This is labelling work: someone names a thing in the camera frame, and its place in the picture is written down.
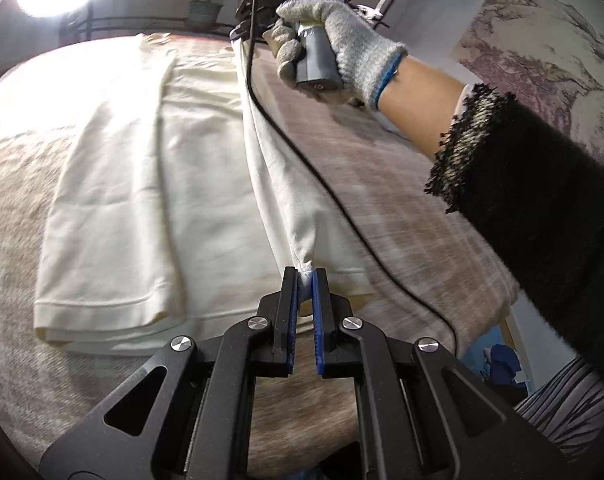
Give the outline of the right forearm black sleeve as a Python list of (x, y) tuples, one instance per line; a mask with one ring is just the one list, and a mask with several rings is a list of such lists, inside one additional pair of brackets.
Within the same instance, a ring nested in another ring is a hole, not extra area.
[(427, 192), (472, 224), (604, 381), (604, 167), (512, 94), (409, 56), (362, 95), (432, 160)]

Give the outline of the right hand in grey glove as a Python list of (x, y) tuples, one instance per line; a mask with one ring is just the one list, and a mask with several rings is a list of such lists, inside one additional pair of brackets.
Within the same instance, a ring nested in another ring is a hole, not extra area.
[(381, 93), (408, 55), (405, 44), (381, 36), (336, 0), (288, 0), (278, 6), (276, 14), (275, 26), (263, 38), (285, 84), (294, 85), (294, 64), (301, 55), (301, 41), (294, 36), (292, 25), (321, 24), (343, 84), (339, 100), (358, 99), (371, 110), (378, 108)]

